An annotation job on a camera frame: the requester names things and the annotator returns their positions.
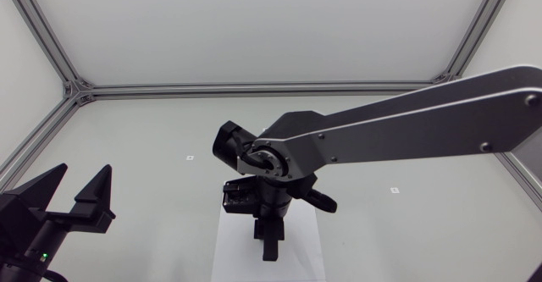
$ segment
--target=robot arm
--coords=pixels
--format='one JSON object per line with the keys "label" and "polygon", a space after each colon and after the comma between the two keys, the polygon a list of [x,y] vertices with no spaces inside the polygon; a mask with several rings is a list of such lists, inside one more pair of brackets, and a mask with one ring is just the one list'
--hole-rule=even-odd
{"label": "robot arm", "polygon": [[[313,172],[325,164],[509,152],[542,126],[541,100],[542,70],[517,67],[327,116],[286,113],[259,137],[228,122],[213,153],[256,177],[227,183],[224,209],[258,220],[282,218],[283,197],[289,196],[334,212],[336,203],[312,189]],[[262,210],[269,205],[282,210]],[[274,243],[277,236],[257,238]],[[272,260],[275,255],[266,257],[266,249],[264,260]],[[269,250],[274,252],[274,244]]]}

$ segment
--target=gray metal panel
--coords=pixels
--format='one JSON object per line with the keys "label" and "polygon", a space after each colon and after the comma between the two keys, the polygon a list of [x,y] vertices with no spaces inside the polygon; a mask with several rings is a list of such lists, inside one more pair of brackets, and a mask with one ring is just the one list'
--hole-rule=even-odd
{"label": "gray metal panel", "polygon": [[[66,162],[50,205],[63,211],[111,163],[118,218],[105,235],[68,235],[51,269],[81,282],[209,281],[222,184],[240,177],[211,153],[219,126],[232,119],[257,133],[285,111],[375,100],[102,101],[79,110],[24,179]],[[315,188],[339,203],[335,214],[318,213],[329,282],[524,281],[542,261],[542,214],[494,156],[344,164],[318,177]],[[287,239],[280,245],[295,245]]]}
{"label": "gray metal panel", "polygon": [[171,97],[261,97],[317,95],[392,95],[430,86],[428,82],[303,82],[220,85],[96,86],[97,100]]}

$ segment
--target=circular joint flange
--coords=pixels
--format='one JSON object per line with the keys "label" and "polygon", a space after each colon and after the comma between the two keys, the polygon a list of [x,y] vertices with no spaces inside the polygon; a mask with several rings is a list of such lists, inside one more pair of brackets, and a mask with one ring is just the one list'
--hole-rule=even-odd
{"label": "circular joint flange", "polygon": [[247,154],[249,158],[252,158],[258,162],[268,162],[269,167],[272,169],[261,169],[254,167],[244,161],[238,159],[237,170],[243,174],[254,174],[269,177],[271,175],[275,177],[285,176],[287,173],[287,167],[284,165],[283,160],[279,158],[273,151],[259,150]]}

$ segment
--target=screw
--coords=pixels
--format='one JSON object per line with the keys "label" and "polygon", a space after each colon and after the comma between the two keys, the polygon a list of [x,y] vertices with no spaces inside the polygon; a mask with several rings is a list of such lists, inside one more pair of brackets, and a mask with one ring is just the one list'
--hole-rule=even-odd
{"label": "screw", "polygon": [[533,107],[540,104],[540,98],[537,95],[528,95],[525,97],[525,105]]}
{"label": "screw", "polygon": [[493,147],[489,142],[484,142],[480,145],[480,151],[482,152],[491,152],[491,150],[493,150]]}

